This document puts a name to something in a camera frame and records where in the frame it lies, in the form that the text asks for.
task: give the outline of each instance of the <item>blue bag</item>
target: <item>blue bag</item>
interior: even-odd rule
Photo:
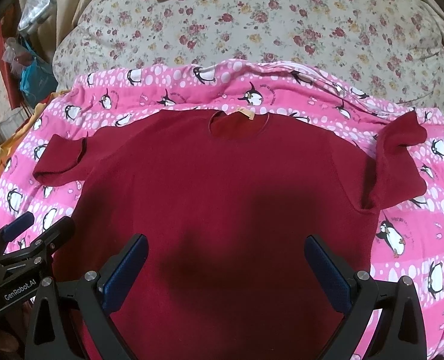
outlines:
[[[33,56],[34,62],[24,69],[20,79],[20,91],[25,101],[32,107],[57,90],[58,82],[53,75],[52,66],[43,61],[24,41],[23,45]]]

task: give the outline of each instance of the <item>floral bedsheet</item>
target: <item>floral bedsheet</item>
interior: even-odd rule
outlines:
[[[420,0],[93,0],[53,64],[69,88],[92,71],[232,57],[306,63],[444,112],[444,47]]]

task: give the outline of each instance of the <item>blue gripper pad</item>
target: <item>blue gripper pad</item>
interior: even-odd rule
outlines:
[[[337,312],[347,314],[352,308],[350,286],[319,243],[305,240],[305,259],[324,290],[328,301]]]
[[[122,307],[131,286],[134,284],[143,264],[147,260],[147,238],[144,235],[140,235],[128,251],[126,251],[125,247],[120,254],[114,257],[117,258],[124,254],[125,257],[118,263],[115,271],[103,287],[102,309],[106,314],[118,311],[120,310],[120,307]]]
[[[13,222],[3,228],[2,238],[4,242],[12,242],[21,233],[27,230],[35,222],[34,215],[31,212],[24,212]]]

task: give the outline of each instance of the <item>metal screw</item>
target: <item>metal screw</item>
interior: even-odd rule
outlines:
[[[357,277],[360,280],[368,280],[370,275],[366,271],[358,271],[357,272]]]
[[[43,278],[42,286],[48,287],[50,284],[52,284],[52,278],[51,277],[47,276],[47,277]]]
[[[96,277],[97,277],[97,272],[95,271],[88,271],[84,276],[86,281],[92,281]]]
[[[409,276],[403,276],[402,281],[408,286],[411,286],[413,283],[412,279]]]

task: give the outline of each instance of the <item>beige curtain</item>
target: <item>beige curtain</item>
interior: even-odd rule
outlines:
[[[92,0],[57,0],[57,13],[43,23],[31,37],[36,51],[46,61],[51,62],[55,49],[77,26],[79,17]]]

